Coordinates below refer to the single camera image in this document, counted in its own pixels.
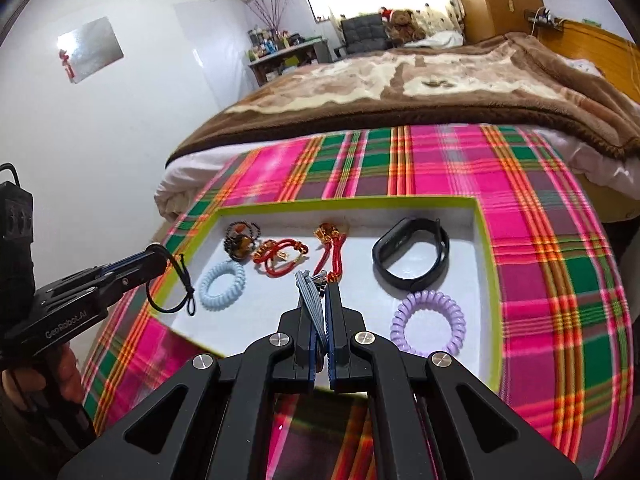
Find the dark grey chair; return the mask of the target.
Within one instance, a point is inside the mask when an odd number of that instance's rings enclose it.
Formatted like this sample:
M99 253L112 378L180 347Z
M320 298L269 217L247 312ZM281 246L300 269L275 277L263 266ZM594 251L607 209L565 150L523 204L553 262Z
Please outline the dark grey chair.
M337 58L385 51L393 47L380 14L355 16L341 21L343 43L334 49Z

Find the cluttered wooden desk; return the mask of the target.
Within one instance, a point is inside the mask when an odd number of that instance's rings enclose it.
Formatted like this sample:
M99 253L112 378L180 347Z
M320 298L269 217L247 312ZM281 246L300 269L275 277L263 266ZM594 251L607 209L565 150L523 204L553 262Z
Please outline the cluttered wooden desk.
M287 70L333 61L329 43L322 36L304 39L299 35L280 38L282 49L277 49L272 38L262 40L247 51L248 68L259 87L273 81Z

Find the black smart wristband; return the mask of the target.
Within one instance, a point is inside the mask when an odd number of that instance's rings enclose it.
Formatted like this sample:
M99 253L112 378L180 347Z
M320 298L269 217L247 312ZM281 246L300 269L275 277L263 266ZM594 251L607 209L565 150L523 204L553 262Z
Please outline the black smart wristband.
M404 292L420 292L440 280L449 266L450 238L439 218L403 218L372 247L373 269Z

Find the white bed sheet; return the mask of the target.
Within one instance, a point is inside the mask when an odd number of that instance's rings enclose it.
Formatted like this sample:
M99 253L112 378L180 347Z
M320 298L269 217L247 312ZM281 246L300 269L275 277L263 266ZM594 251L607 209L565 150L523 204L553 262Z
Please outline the white bed sheet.
M319 145L312 136L302 136L286 141L226 145L184 155L167 166L157 185L154 193L157 211L167 221L177 220L211 180L224 183L226 178L218 174L230 177L240 170L243 162L248 162L248 171L241 174L230 203L275 200L306 148Z

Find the brown teddy bear santa hat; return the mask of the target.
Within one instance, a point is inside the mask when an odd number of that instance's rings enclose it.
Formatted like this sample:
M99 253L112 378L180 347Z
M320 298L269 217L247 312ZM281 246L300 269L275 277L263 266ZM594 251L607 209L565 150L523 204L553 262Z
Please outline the brown teddy bear santa hat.
M410 10L380 9L387 35L394 47L421 41L426 38L425 30L416 22Z

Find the brown plush blanket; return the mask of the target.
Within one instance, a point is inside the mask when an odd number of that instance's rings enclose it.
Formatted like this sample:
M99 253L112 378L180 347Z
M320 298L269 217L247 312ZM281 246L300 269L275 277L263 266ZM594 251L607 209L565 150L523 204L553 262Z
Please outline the brown plush blanket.
M197 128L170 155L342 130L534 125L618 160L639 153L639 109L524 32L451 49L392 49L307 65Z

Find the pink plaid cloth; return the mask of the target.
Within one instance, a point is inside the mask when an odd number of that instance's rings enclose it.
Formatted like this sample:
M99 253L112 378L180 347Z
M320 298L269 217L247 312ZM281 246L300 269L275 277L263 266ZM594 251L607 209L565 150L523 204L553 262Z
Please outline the pink plaid cloth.
M85 406L114 425L203 350L240 353L299 306L296 275L341 278L346 307L408 352L458 360L570 458L610 468L634 402L631 313L597 211L548 134L519 126L352 130L281 142L209 171L168 233L194 282L236 233L276 244L241 295L175 312L167 273L116 306Z

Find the yellow-green shallow box tray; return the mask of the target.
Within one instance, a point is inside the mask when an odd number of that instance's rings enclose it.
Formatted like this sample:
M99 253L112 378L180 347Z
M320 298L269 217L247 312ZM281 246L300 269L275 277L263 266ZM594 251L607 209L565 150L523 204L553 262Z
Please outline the yellow-green shallow box tray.
M359 311L367 329L387 337L392 317L405 293L382 281L373 269L372 247L399 220L440 219L450 238L449 266L434 289L462 310L466 333L459 361L492 390L502 372L502 316L497 270L488 229L477 200L469 197L419 196L303 200L302 202L222 207L194 226L178 252L194 284L215 264L227 260L224 234L235 221L254 222L264 240L292 238L309 248L299 270L314 270L322 247L314 231L324 222L348 229L343 248L344 275L340 293L344 306ZM280 315L296 307L295 275L270 278L248 262L246 284L239 299L220 310L198 307L155 312L162 324L186 340L218 354L232 356L272 333Z

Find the wooden headboard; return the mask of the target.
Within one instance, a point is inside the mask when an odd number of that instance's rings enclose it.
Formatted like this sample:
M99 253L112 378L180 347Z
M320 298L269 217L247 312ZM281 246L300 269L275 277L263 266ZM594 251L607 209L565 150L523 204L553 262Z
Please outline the wooden headboard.
M639 102L639 48L631 41L574 21L564 21L559 29L537 27L535 36L564 58L591 62L614 87Z

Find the dried branch bouquet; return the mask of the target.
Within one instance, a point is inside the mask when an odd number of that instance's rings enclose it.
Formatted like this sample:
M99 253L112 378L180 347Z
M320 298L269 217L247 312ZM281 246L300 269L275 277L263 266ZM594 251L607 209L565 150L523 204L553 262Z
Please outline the dried branch bouquet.
M266 29L282 32L282 21L293 0L250 0L248 8L266 25Z

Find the red cord bracelet gold charm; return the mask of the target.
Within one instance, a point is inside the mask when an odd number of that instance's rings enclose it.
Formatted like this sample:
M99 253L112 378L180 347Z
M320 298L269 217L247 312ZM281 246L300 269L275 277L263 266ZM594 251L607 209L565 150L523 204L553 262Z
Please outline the red cord bracelet gold charm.
M323 252L312 277L317 284L338 283L344 275L343 247L348 229L324 222L314 231Z

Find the silver wall poster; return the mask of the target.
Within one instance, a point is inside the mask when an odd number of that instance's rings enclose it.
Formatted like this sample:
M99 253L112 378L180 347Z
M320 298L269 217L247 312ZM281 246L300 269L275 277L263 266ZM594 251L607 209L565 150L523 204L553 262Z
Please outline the silver wall poster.
M56 48L72 84L124 57L108 18L99 18L58 36Z

